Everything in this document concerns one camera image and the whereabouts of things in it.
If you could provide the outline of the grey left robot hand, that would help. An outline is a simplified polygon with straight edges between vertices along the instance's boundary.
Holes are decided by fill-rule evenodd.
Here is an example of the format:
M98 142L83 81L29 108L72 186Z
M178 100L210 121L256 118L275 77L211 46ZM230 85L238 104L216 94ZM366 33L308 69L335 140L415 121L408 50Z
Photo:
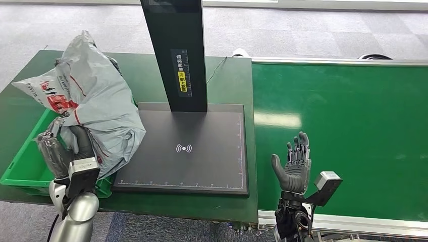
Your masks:
M66 118L58 116L48 126L48 129L35 138L37 147L45 163L55 179L62 180L69 177L68 169L71 161L94 157L92 143L87 131L82 126L70 126L69 130L77 139L78 152L66 149L58 140L58 133Z

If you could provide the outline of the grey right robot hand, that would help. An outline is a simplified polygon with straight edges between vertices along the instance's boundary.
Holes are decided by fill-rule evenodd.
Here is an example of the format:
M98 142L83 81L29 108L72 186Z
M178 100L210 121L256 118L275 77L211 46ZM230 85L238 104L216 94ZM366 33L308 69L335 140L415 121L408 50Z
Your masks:
M311 159L309 138L300 131L293 138L294 144L287 143L287 161L281 166L278 155L271 155L271 165L282 191L304 194L310 179Z

